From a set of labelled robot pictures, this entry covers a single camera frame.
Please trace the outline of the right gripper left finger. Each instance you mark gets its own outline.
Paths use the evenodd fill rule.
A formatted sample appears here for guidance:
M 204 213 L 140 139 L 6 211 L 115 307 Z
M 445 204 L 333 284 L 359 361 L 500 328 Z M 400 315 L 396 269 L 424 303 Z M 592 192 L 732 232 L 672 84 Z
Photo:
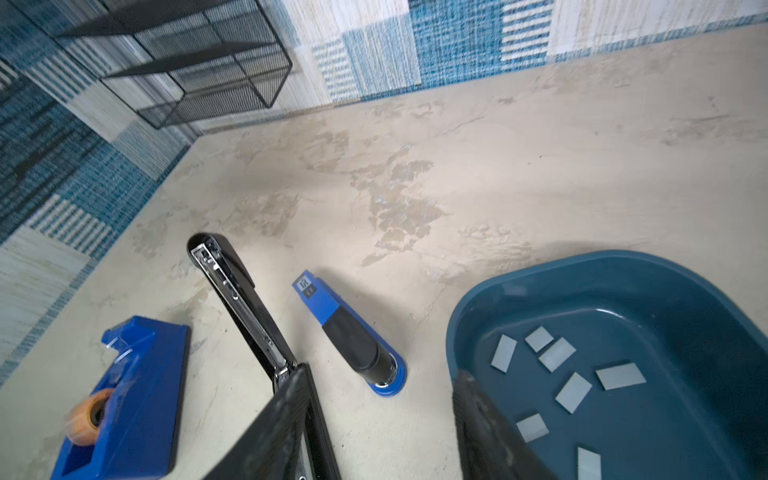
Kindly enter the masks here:
M 208 479 L 339 479 L 311 368 L 300 364 L 277 388 Z

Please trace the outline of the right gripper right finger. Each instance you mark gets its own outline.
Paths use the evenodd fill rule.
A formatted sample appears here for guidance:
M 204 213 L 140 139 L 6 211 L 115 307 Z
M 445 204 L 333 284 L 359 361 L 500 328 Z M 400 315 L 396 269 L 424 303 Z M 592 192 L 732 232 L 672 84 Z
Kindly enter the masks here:
M 452 380 L 452 406 L 465 479 L 553 479 L 477 380 L 460 370 Z

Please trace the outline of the blue and black stapler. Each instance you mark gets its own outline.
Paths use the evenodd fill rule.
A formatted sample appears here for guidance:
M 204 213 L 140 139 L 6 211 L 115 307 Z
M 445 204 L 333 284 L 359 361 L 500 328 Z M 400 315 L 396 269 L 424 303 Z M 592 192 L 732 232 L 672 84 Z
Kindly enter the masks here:
M 293 288 L 347 364 L 374 393 L 391 397 L 403 389 L 405 360 L 322 278 L 305 270 Z

